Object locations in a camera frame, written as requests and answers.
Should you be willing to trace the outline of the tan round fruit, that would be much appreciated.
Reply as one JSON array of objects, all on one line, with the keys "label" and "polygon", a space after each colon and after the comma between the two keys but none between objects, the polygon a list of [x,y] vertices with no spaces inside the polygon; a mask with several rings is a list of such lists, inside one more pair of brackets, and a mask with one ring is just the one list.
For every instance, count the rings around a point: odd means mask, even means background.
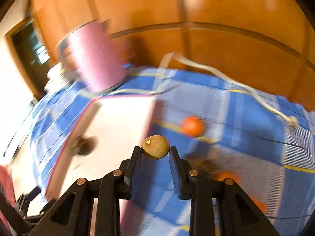
[{"label": "tan round fruit", "polygon": [[152,135],[143,140],[141,148],[147,158],[160,160],[169,153],[170,144],[165,137]]}]

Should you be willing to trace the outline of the orange carrot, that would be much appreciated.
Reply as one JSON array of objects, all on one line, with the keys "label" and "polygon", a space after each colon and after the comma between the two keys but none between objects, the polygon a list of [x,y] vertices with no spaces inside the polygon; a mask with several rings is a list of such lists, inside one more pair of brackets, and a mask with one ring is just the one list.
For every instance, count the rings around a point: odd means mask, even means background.
[{"label": "orange carrot", "polygon": [[251,200],[254,202],[254,204],[261,210],[261,212],[265,213],[266,211],[266,206],[264,202],[259,201],[258,199],[251,197]]}]

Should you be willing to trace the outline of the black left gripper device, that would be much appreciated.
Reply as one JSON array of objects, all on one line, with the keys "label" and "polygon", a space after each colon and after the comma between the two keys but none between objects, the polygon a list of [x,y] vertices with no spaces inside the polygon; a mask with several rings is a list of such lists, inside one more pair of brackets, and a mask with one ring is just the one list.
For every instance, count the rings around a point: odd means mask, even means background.
[{"label": "black left gripper device", "polygon": [[22,194],[14,205],[14,209],[23,218],[24,221],[29,222],[31,226],[35,226],[41,218],[51,209],[51,207],[56,203],[56,199],[51,199],[45,206],[39,211],[38,215],[28,216],[28,209],[30,203],[41,193],[41,188],[36,186],[30,193]]}]

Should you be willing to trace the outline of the dark brown fruit on cloth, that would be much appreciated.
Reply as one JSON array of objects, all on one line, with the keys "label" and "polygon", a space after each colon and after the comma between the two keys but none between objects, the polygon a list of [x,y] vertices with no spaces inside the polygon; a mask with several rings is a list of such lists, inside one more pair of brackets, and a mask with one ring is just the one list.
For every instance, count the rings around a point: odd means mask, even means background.
[{"label": "dark brown fruit on cloth", "polygon": [[202,171],[208,175],[212,175],[217,170],[217,166],[207,158],[189,154],[185,157],[192,169]]}]

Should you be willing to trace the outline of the red cushioned chair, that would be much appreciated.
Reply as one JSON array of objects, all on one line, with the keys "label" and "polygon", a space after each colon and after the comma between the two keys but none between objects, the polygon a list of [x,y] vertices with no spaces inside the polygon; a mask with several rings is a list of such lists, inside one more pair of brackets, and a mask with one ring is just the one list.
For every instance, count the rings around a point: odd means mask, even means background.
[{"label": "red cushioned chair", "polygon": [[[7,202],[13,207],[16,203],[13,181],[12,177],[9,174],[7,168],[5,166],[0,167],[0,180],[1,180],[1,193],[6,198]],[[7,219],[1,213],[1,221],[4,223],[8,231],[12,235],[17,235],[16,232],[12,229],[12,226],[8,223]]]}]

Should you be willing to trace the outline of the dark brown fruit in tray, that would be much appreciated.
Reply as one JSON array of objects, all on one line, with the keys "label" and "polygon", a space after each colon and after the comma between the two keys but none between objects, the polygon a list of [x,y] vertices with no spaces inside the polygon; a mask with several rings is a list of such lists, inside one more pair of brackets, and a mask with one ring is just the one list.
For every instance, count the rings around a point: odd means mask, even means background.
[{"label": "dark brown fruit in tray", "polygon": [[95,149],[96,145],[97,138],[95,136],[79,136],[73,140],[70,150],[73,155],[87,156]]}]

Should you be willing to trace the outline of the blue plaid tablecloth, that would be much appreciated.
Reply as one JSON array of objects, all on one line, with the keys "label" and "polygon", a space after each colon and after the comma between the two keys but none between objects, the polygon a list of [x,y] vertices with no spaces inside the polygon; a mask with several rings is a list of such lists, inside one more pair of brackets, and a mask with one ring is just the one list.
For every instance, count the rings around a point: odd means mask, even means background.
[{"label": "blue plaid tablecloth", "polygon": [[[282,96],[261,92],[272,107],[298,119],[290,129],[240,87],[217,77],[167,70],[161,114],[150,133],[166,137],[179,154],[210,159],[214,174],[230,171],[250,196],[264,202],[265,214],[281,235],[298,235],[314,211],[314,112]],[[49,176],[72,127],[93,95],[82,82],[47,94],[31,113],[30,136],[10,167],[16,195]],[[200,137],[181,132],[181,122],[200,117]]]}]

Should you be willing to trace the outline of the white pink-rimmed tray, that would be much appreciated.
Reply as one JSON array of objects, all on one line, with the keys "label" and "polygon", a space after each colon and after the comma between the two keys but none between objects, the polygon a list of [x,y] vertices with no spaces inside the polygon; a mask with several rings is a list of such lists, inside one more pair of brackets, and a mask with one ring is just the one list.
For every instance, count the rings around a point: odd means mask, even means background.
[{"label": "white pink-rimmed tray", "polygon": [[[155,111],[155,96],[125,95],[91,101],[81,113],[58,156],[49,179],[46,197],[58,200],[79,178],[87,181],[103,178],[130,159],[135,147],[147,136]],[[97,145],[87,156],[73,155],[75,138],[95,136]],[[147,194],[137,185],[129,200],[120,200],[120,235],[136,235],[148,215],[133,204]]]}]

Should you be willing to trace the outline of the orange on tablecloth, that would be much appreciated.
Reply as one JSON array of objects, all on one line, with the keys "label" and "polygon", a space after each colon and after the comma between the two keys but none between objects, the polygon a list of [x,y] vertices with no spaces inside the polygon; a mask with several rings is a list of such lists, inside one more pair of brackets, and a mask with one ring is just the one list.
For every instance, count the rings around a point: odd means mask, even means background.
[{"label": "orange on tablecloth", "polygon": [[181,122],[181,132],[189,137],[200,137],[206,131],[204,121],[197,116],[189,116]]}]

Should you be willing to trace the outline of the pink electric kettle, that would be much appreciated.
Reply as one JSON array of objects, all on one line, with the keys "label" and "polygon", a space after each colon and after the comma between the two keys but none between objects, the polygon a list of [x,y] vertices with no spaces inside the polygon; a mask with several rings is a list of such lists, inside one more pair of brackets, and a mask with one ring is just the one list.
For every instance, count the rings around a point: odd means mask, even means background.
[{"label": "pink electric kettle", "polygon": [[82,80],[91,91],[106,93],[120,87],[127,70],[97,19],[69,32],[56,45],[56,53],[70,82]]}]

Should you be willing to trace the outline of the wooden door frame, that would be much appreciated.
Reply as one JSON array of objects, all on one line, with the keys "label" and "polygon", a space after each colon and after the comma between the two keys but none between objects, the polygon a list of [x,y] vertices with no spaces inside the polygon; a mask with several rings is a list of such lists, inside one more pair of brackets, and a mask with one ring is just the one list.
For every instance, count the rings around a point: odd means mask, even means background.
[{"label": "wooden door frame", "polygon": [[28,17],[21,20],[4,38],[18,72],[33,97],[40,100],[46,95],[45,87],[49,81],[47,73],[55,65],[55,59],[47,48],[35,19]]}]

